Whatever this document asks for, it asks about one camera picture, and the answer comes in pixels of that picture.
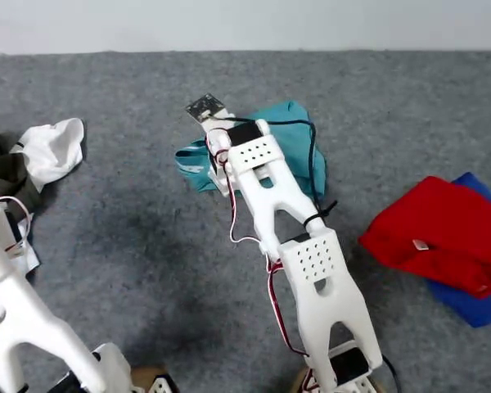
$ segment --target gray carpet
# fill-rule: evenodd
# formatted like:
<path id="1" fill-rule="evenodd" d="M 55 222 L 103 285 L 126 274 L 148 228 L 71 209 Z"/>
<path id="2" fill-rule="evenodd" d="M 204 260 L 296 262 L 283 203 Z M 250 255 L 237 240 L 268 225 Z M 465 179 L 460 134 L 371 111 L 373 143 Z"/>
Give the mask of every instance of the gray carpet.
<path id="1" fill-rule="evenodd" d="M 284 346 L 254 244 L 227 241 L 228 202 L 197 194 L 176 149 L 201 129 L 183 107 L 206 92 L 238 115 L 308 108 L 328 164 L 327 220 L 404 391 L 491 392 L 491 326 L 468 327 L 417 277 L 357 245 L 373 217 L 428 174 L 474 171 L 491 187 L 491 53 L 103 53 L 0 57 L 0 130 L 88 121 L 88 157 L 44 192 L 36 289 L 91 348 L 167 363 L 183 392 L 284 392 L 301 359 Z M 299 225 L 280 218 L 288 238 Z M 239 205 L 238 233 L 251 220 Z M 283 275 L 279 301 L 297 337 Z M 34 392 L 65 365 L 22 347 Z M 387 372 L 379 376 L 388 383 Z"/>

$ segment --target dark green cloth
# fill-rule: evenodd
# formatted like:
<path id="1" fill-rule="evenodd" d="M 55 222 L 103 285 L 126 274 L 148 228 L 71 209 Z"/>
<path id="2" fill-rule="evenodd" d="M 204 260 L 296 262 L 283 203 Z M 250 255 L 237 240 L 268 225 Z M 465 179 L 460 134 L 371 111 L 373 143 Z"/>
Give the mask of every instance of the dark green cloth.
<path id="1" fill-rule="evenodd" d="M 20 199 L 29 212 L 40 204 L 40 194 L 25 168 L 24 155 L 10 154 L 5 138 L 0 134 L 0 197 L 11 196 Z M 16 221 L 25 217 L 24 211 L 14 202 L 9 202 L 9 211 Z"/>

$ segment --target mounting hole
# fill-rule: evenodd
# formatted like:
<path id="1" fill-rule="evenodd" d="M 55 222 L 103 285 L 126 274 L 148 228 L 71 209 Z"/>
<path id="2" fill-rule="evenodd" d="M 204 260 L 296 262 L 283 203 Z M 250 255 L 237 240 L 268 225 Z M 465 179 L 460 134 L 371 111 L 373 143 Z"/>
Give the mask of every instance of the mounting hole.
<path id="1" fill-rule="evenodd" d="M 326 287 L 327 278 L 323 278 L 322 280 L 318 280 L 314 283 L 314 289 L 317 291 L 317 294 L 320 295 L 322 289 Z"/>

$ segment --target black wire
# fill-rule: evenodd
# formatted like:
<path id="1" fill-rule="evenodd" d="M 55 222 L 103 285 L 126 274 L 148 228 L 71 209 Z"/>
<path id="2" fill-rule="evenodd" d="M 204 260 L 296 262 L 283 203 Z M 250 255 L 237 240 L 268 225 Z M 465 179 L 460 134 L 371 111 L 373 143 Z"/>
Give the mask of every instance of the black wire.
<path id="1" fill-rule="evenodd" d="M 240 121 L 242 123 L 251 123 L 254 122 L 254 119 L 246 119 L 243 117 L 213 117 L 216 120 L 230 120 L 230 121 Z M 318 219 L 318 218 L 324 218 L 329 215 L 331 210 L 337 205 L 338 201 L 333 201 L 326 209 L 323 209 L 320 205 L 320 200 L 318 198 L 318 193 L 317 193 L 317 187 L 315 184 L 315 179 L 314 179 L 314 170 L 313 170 L 313 153 L 314 153 L 314 148 L 316 144 L 316 138 L 317 138 L 317 129 L 314 126 L 314 123 L 309 120 L 303 120 L 303 119 L 298 119 L 298 120 L 284 120 L 284 121 L 267 121 L 266 122 L 269 125 L 289 125 L 289 124 L 306 124 L 310 127 L 311 129 L 311 143 L 309 144 L 309 155 L 308 155 L 308 169 L 309 169 L 309 180 L 311 183 L 311 194 L 313 196 L 313 204 L 315 208 L 318 210 L 318 213 L 315 215 L 312 215 L 308 217 L 303 225 L 304 227 L 309 223 L 309 221 L 313 219 Z"/>
<path id="2" fill-rule="evenodd" d="M 383 354 L 382 354 L 382 359 L 384 360 L 384 363 L 387 365 L 387 367 L 391 371 L 391 374 L 393 375 L 394 384 L 396 385 L 396 391 L 397 391 L 397 393 L 402 393 L 402 382 L 400 381 L 399 374 L 396 372 L 396 369 L 394 368 L 394 365 Z"/>

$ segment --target white wall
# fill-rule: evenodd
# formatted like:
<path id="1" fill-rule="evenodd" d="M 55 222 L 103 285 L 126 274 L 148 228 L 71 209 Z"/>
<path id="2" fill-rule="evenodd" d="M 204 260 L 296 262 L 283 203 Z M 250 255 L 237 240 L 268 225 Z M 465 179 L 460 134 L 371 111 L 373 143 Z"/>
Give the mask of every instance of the white wall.
<path id="1" fill-rule="evenodd" d="M 491 49 L 491 0 L 0 0 L 0 54 Z"/>

